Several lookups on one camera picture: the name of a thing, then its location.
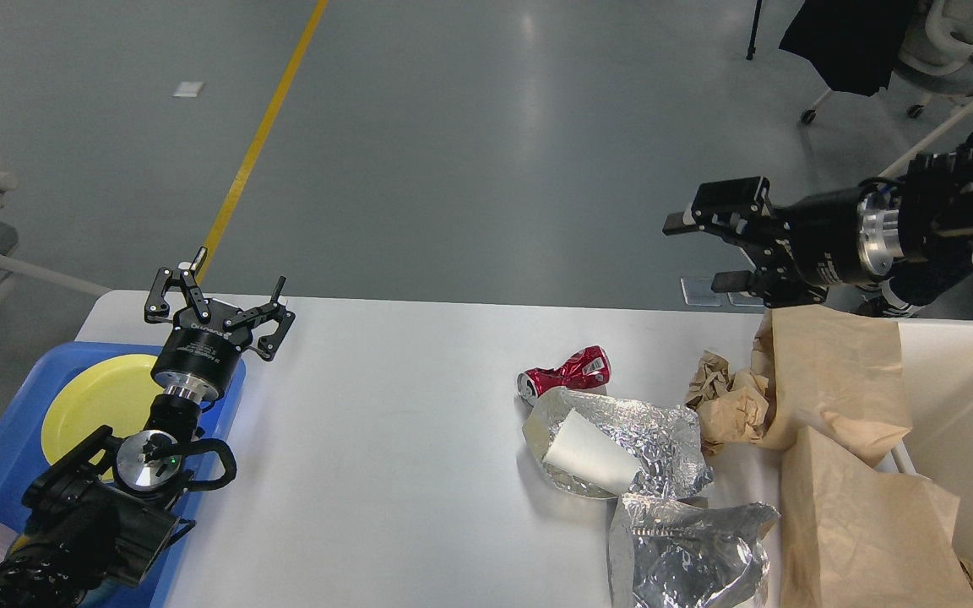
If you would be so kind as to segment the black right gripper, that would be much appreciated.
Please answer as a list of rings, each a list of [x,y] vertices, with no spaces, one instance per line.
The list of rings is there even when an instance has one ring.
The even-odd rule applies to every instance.
[[[823,303],[837,285],[884,280],[900,246],[899,211],[877,187],[853,187],[775,205],[765,176],[698,186],[692,202],[665,219],[667,237],[707,232],[735,247],[769,246],[784,263],[715,274],[711,291],[761,296],[766,307]]]

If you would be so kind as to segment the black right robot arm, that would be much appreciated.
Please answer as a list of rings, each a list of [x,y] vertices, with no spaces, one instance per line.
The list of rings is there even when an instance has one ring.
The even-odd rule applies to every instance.
[[[841,285],[865,285],[930,263],[956,243],[972,247],[973,149],[917,155],[896,178],[865,178],[798,203],[769,200],[768,178],[704,183],[666,236],[706,232],[738,247],[749,270],[715,274],[714,293],[756,297],[767,308],[822,304]]]

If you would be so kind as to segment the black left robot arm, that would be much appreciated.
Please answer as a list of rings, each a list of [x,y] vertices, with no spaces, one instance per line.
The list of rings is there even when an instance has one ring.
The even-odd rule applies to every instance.
[[[90,432],[24,490],[23,534],[0,559],[0,607],[77,607],[107,581],[141,584],[160,556],[193,530],[175,513],[189,493],[216,491],[238,474],[227,442],[205,437],[201,416],[224,398],[241,357],[272,361],[295,320],[280,300],[240,308],[206,296],[198,282],[208,250],[161,267],[145,301],[146,323],[171,330],[151,378],[160,388],[142,430]]]

